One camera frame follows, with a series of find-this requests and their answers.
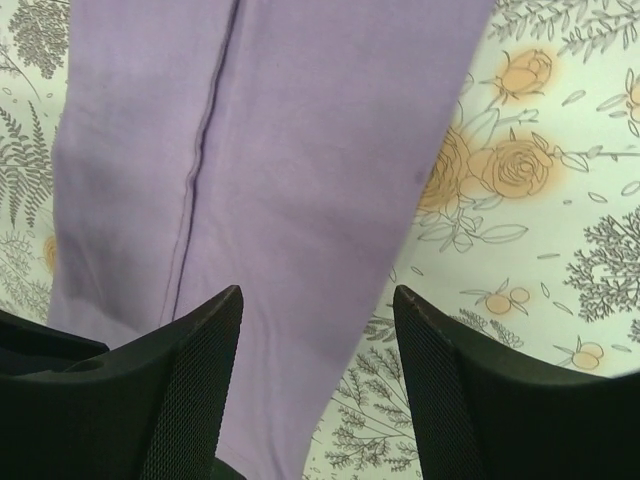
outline leaf print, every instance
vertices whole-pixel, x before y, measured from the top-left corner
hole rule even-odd
[[[518,240],[528,231],[523,225],[499,225],[485,230],[480,239],[486,243],[508,243]]]
[[[614,95],[613,97],[606,99],[604,102],[602,102],[600,105],[598,105],[596,107],[596,111],[604,112],[605,110],[609,110],[610,108],[613,108],[616,105],[620,105],[627,98],[628,98],[628,96],[626,94],[624,94],[624,93],[621,93],[621,94],[618,94],[618,95]]]
[[[636,124],[632,121],[629,120],[627,122],[627,125],[629,125],[629,131],[635,136],[640,138],[640,132],[638,132],[638,127],[636,127]]]
[[[418,218],[420,218],[420,226],[426,227],[437,223],[440,220],[440,217],[441,215],[438,212],[429,212],[424,215],[420,215]]]
[[[595,147],[591,147],[587,152],[587,158],[590,160],[596,158],[602,151],[602,148],[603,148],[602,145],[596,145]]]
[[[553,302],[553,305],[554,305],[556,308],[559,308],[560,310],[562,310],[563,312],[566,312],[566,313],[568,313],[569,315],[573,315],[573,312],[572,312],[571,310],[569,310],[569,307],[567,307],[567,306],[563,305],[562,303],[560,303],[560,302]]]
[[[473,241],[471,237],[465,233],[459,233],[453,238],[453,246],[456,247],[456,250],[460,253],[465,253],[469,251],[471,247],[473,247]]]
[[[451,236],[452,232],[453,225],[440,224],[421,234],[418,237],[418,240],[422,240],[424,242],[437,242]]]
[[[467,93],[473,87],[475,80],[473,75],[467,73],[467,76],[464,79],[464,83],[462,84],[462,90],[460,91],[460,97],[462,97],[465,93]]]
[[[572,103],[577,102],[578,100],[581,100],[582,98],[585,97],[585,95],[587,94],[587,92],[585,92],[584,90],[577,90],[575,92],[573,92],[571,95],[569,95],[563,102],[562,102],[562,106],[566,107],[567,105],[570,105]]]
[[[69,3],[18,0],[9,31],[24,64],[39,68],[43,78],[51,79],[56,69],[64,66],[67,54]]]
[[[623,197],[630,197],[631,195],[638,193],[638,190],[640,190],[640,182],[635,180],[625,185],[622,188],[620,195],[622,195]]]
[[[575,170],[576,172],[589,173],[589,164],[582,155],[565,153],[562,155],[560,161],[565,167]]]
[[[502,282],[502,285],[498,287],[498,290],[496,290],[496,293],[504,292],[508,286],[509,286],[509,279],[507,278],[504,282]]]
[[[500,120],[500,110],[492,108],[473,118],[462,130],[461,136],[469,145],[485,148],[491,141],[496,124]]]
[[[491,292],[486,290],[463,290],[460,292],[462,295],[490,295]]]
[[[627,93],[631,93],[631,89],[633,89],[633,84],[635,82],[635,75],[633,74],[633,70],[627,70],[627,76],[624,81],[624,88]]]
[[[535,132],[531,132],[531,136],[533,137],[533,142],[538,147],[540,147],[541,150],[544,150],[545,152],[549,150],[549,142],[547,142],[544,138],[542,138],[540,135],[538,135]]]
[[[479,229],[480,229],[480,227],[482,226],[482,222],[483,222],[483,221],[484,221],[484,218],[482,218],[482,217],[475,217],[475,218],[473,219],[473,225],[474,225],[474,227],[475,227],[475,228],[473,229],[473,231],[474,231],[474,232],[475,232],[476,230],[479,230]]]
[[[561,352],[564,352],[564,353],[566,353],[568,355],[573,355],[574,353],[576,353],[573,350],[571,350],[570,348],[560,347],[558,345],[554,345],[554,347],[557,348],[558,350],[560,350]]]
[[[588,195],[589,195],[589,198],[596,203],[609,203],[609,201],[606,198],[604,198],[602,195],[598,193],[589,192]]]
[[[494,195],[476,204],[473,207],[473,209],[474,210],[493,210],[494,208],[496,208],[498,205],[502,203],[502,200],[504,200],[504,197],[502,195]]]
[[[461,216],[458,219],[458,222],[460,223],[460,226],[468,231],[468,232],[475,232],[476,231],[476,224],[473,222],[473,219],[469,218],[469,217],[465,217],[465,216]]]
[[[526,308],[524,308],[524,306],[518,302],[512,302],[511,306],[513,308],[515,308],[516,310],[519,310],[521,313],[524,313],[525,315],[529,316],[529,312],[527,311]]]
[[[624,345],[611,345],[611,348],[613,348],[614,350],[618,350],[620,352],[625,352],[625,353],[632,353],[632,350],[628,347],[625,347]]]

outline purple fabric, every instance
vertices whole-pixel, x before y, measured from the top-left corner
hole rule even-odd
[[[51,327],[117,347],[172,320],[232,5],[73,2]]]
[[[218,456],[301,478],[492,3],[242,2],[216,83],[227,3],[73,2],[50,325],[113,347],[239,284]]]

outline rose print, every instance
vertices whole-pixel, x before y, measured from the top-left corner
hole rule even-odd
[[[53,273],[56,266],[56,237],[51,235],[44,242],[42,253],[44,256],[44,262],[49,269],[50,273]]]
[[[631,103],[631,120],[640,123],[640,83],[636,83],[631,88],[629,102]]]
[[[534,134],[534,140],[512,138],[485,148],[469,158],[471,174],[490,192],[505,198],[535,195],[549,178],[553,160],[543,147],[548,144]]]
[[[507,97],[541,93],[551,78],[552,61],[542,50],[531,49],[511,59],[505,52],[508,64],[496,79],[496,85]]]
[[[418,210],[438,212],[454,203],[457,206],[460,181],[468,172],[469,148],[453,129],[449,129],[438,152],[429,182],[422,192]]]

